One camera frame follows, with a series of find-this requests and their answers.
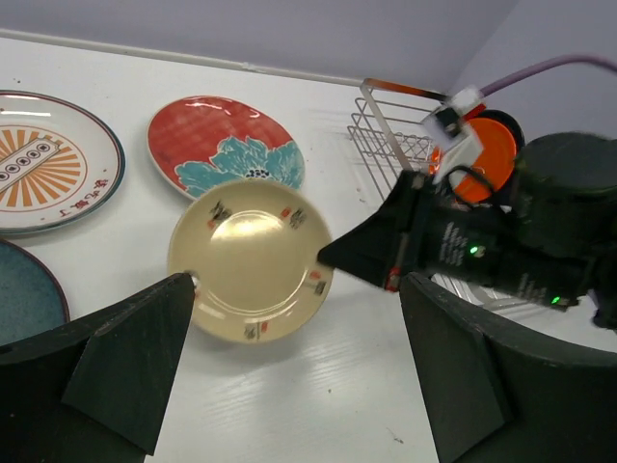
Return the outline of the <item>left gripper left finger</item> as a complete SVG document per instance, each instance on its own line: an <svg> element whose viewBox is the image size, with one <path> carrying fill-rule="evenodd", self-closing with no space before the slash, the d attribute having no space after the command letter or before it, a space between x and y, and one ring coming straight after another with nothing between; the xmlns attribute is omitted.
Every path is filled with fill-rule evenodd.
<svg viewBox="0 0 617 463"><path fill-rule="evenodd" d="M1 348L4 462L154 454L195 299L188 273Z"/></svg>

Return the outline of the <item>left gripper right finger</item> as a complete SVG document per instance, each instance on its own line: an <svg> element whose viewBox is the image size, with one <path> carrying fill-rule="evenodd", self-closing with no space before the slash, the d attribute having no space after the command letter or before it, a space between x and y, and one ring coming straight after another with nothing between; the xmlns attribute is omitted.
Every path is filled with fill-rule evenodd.
<svg viewBox="0 0 617 463"><path fill-rule="evenodd" d="M399 295L440 461L615 461L615 354L526 328L416 273Z"/></svg>

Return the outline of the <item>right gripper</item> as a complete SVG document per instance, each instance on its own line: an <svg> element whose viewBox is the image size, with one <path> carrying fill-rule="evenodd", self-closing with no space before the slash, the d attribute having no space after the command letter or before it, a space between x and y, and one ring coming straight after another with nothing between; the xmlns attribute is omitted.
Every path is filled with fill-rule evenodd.
<svg viewBox="0 0 617 463"><path fill-rule="evenodd" d="M443 274L517 299L565 310L582 296L595 325L616 324L616 143L562 132L528 143L499 201L482 174L485 204L447 184L403 172L378 211L317 253L317 261L386 288L402 234L401 270Z"/></svg>

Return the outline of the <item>grey-blue round plate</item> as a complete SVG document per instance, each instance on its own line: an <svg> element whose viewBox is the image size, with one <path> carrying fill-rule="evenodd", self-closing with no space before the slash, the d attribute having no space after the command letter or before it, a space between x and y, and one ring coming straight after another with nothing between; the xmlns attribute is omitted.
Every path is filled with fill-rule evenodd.
<svg viewBox="0 0 617 463"><path fill-rule="evenodd" d="M70 321L67 298L54 274L25 249L1 240L1 345Z"/></svg>

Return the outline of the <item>cream yellow plate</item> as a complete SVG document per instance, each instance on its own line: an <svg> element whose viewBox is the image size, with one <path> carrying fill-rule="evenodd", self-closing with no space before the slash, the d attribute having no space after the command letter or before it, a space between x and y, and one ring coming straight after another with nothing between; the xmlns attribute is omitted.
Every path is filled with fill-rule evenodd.
<svg viewBox="0 0 617 463"><path fill-rule="evenodd" d="M187 272L192 321L218 339L255 344L298 331L324 303L334 271L317 260L332 241L317 209L272 180L237 180L195 200L178 220L168 270Z"/></svg>

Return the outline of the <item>red plate teal flower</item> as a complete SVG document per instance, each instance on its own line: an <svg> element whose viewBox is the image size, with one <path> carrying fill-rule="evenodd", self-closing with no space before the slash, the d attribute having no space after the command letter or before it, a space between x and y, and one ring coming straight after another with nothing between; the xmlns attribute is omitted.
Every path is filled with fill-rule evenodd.
<svg viewBox="0 0 617 463"><path fill-rule="evenodd" d="M157 171L191 200L253 178L298 190L306 175L305 158L280 123L222 96L188 96L161 108L148 123L147 147Z"/></svg>

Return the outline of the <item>white plate orange sunburst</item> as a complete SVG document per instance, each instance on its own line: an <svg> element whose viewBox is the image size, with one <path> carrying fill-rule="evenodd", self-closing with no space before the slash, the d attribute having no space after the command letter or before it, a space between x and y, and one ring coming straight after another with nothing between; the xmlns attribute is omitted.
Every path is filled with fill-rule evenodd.
<svg viewBox="0 0 617 463"><path fill-rule="evenodd" d="M106 204L124 178L121 141L93 112L51 95L1 92L1 235L48 232Z"/></svg>

